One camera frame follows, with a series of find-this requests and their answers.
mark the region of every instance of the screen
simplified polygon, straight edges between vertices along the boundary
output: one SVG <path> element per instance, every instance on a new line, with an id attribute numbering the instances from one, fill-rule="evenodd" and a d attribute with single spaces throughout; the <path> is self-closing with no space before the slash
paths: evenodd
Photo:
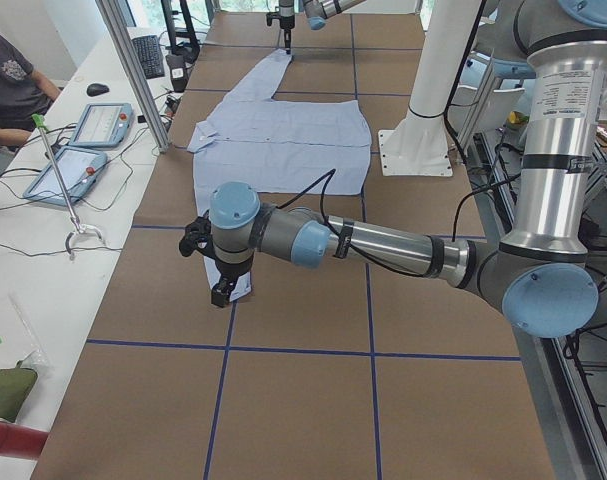
<path id="1" fill-rule="evenodd" d="M 70 190 L 86 175 L 85 169 L 96 159 L 96 154 L 79 152 L 77 150 L 65 150 L 59 158 L 57 165 L 63 177 L 66 190 Z M 53 169 L 43 175 L 41 181 L 32 188 L 29 195 L 61 195 L 62 190 Z"/>
<path id="2" fill-rule="evenodd" d="M 80 126 L 75 142 L 107 142 L 119 121 L 120 105 L 94 105 Z"/>

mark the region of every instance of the white column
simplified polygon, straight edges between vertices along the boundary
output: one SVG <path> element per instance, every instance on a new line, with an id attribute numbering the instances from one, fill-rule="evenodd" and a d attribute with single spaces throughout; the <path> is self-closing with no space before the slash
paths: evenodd
<path id="1" fill-rule="evenodd" d="M 379 132 L 384 175 L 451 176 L 443 116 L 482 0 L 436 0 L 410 108 L 395 130 Z"/>

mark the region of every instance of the computer mouse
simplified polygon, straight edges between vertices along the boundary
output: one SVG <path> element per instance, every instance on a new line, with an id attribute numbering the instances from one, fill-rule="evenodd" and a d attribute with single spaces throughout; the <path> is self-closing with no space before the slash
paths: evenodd
<path id="1" fill-rule="evenodd" d="M 87 86 L 85 93 L 90 97 L 96 97 L 97 95 L 103 95 L 109 91 L 110 88 L 107 85 L 103 85 L 102 83 L 90 83 Z"/>

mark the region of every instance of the gray t-shirt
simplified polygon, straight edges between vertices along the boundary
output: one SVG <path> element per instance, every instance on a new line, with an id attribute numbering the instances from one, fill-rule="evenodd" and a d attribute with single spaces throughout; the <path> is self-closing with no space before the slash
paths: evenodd
<path id="1" fill-rule="evenodd" d="M 33 113 L 52 104 L 29 75 L 34 67 L 0 35 L 0 127 L 34 130 Z"/>

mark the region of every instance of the light blue shirt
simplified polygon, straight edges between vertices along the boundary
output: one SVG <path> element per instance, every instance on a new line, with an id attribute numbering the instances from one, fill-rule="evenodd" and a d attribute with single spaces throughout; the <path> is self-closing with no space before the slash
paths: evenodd
<path id="1" fill-rule="evenodd" d="M 371 136 L 358 103 L 273 100 L 291 59 L 283 50 L 272 52 L 196 125 L 188 150 L 195 154 L 200 215 L 209 208 L 214 189 L 229 181 L 248 183 L 259 192 L 298 193 L 335 168 L 327 193 L 360 193 Z M 218 273 L 208 267 L 208 277 L 213 283 Z M 232 298 L 241 291 L 249 292 L 249 279 L 247 284 L 239 280 Z"/>

